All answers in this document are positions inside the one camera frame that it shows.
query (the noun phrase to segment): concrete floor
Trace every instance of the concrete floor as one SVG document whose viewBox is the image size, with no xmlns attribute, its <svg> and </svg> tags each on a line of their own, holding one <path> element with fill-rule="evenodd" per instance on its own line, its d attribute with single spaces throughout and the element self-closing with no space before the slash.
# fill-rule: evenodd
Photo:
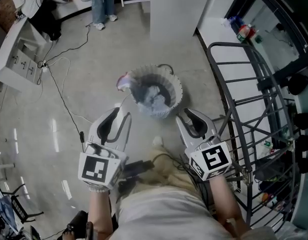
<svg viewBox="0 0 308 240">
<path fill-rule="evenodd" d="M 148 20 L 139 5 L 117 9 L 117 22 L 108 22 L 103 31 L 91 27 L 86 45 L 61 55 L 71 61 L 63 97 L 73 113 L 93 122 L 108 109 L 120 106 L 128 94 L 116 89 L 121 75 L 143 65 L 170 64 L 185 90 L 182 107 L 200 110 L 211 118 L 224 114 L 214 76 L 196 36 L 183 44 L 151 43 Z M 47 58 L 85 42 L 85 26 L 91 21 L 91 12 L 87 12 L 63 22 L 62 37 Z M 51 66 L 60 89 L 68 63 L 61 59 Z M 0 138 L 16 141 L 0 142 L 0 152 L 4 163 L 16 164 L 7 170 L 8 180 L 1 182 L 2 188 L 12 191 L 22 180 L 26 183 L 28 195 L 21 202 L 28 213 L 45 212 L 32 223 L 45 238 L 64 229 L 79 210 L 88 209 L 89 193 L 77 178 L 81 144 L 75 126 L 49 72 L 43 73 L 42 81 L 40 99 L 40 93 L 7 90 L 0 113 Z M 158 120 L 140 114 L 131 96 L 122 104 L 118 118 L 127 112 L 132 115 L 132 127 L 125 151 L 131 162 L 146 159 L 156 135 L 163 137 L 174 155 L 183 153 L 173 115 Z M 87 137 L 90 123 L 77 116 L 74 120 Z"/>
</svg>

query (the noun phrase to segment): bottle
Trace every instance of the bottle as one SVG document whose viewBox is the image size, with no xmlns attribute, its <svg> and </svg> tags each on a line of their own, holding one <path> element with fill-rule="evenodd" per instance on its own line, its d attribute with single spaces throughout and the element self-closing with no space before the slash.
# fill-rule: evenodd
<svg viewBox="0 0 308 240">
<path fill-rule="evenodd" d="M 251 39 L 255 35 L 255 33 L 256 33 L 256 29 L 252 26 L 250 28 L 250 31 L 249 31 L 249 34 L 248 34 L 247 38 Z"/>
<path fill-rule="evenodd" d="M 237 39 L 242 43 L 248 36 L 250 28 L 252 27 L 251 24 L 245 25 L 240 28 L 238 34 L 237 34 Z"/>
</svg>

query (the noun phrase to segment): sneaker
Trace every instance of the sneaker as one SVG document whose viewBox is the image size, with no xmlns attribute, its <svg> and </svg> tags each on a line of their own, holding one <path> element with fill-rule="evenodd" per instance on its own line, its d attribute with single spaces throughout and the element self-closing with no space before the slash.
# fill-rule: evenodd
<svg viewBox="0 0 308 240">
<path fill-rule="evenodd" d="M 111 22 L 115 22 L 116 20 L 118 20 L 118 17 L 114 14 L 108 15 L 108 18 Z"/>
<path fill-rule="evenodd" d="M 102 24 L 102 23 L 98 23 L 98 24 L 93 23 L 93 25 L 94 25 L 94 26 L 96 27 L 96 29 L 98 29 L 98 30 L 103 30 L 103 29 L 105 28 L 105 25 Z"/>
<path fill-rule="evenodd" d="M 161 136 L 156 136 L 153 139 L 153 147 L 163 147 L 164 143 L 163 143 L 163 138 Z"/>
</svg>

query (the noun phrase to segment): white cabinet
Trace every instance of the white cabinet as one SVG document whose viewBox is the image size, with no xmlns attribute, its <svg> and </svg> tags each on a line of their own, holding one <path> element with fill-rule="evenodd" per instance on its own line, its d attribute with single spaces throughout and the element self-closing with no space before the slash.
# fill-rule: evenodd
<svg viewBox="0 0 308 240">
<path fill-rule="evenodd" d="M 15 48 L 15 51 L 10 59 L 9 68 L 22 77 L 35 83 L 35 75 L 37 71 L 37 63 L 29 58 L 20 49 Z"/>
<path fill-rule="evenodd" d="M 29 64 L 29 67 L 28 67 L 28 70 L 27 70 L 26 78 L 29 81 L 34 82 L 36 71 L 37 71 L 37 63 L 32 60 L 32 61 L 30 61 L 30 64 Z"/>
<path fill-rule="evenodd" d="M 41 70 L 35 61 L 46 40 L 24 17 L 9 30 L 0 49 L 0 82 L 21 92 L 41 90 L 37 85 Z"/>
</svg>

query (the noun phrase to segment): laundry basket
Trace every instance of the laundry basket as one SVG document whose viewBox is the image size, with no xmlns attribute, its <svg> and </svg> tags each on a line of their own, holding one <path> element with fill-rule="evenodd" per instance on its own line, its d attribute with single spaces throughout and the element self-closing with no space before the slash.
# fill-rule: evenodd
<svg viewBox="0 0 308 240">
<path fill-rule="evenodd" d="M 183 88 L 180 80 L 174 75 L 172 67 L 167 64 L 142 66 L 130 71 L 127 75 L 135 79 L 142 88 L 159 87 L 159 94 L 164 96 L 165 104 L 169 107 L 169 110 L 151 111 L 153 117 L 167 117 L 182 101 Z M 134 102 L 139 104 L 133 92 L 132 96 Z"/>
</svg>

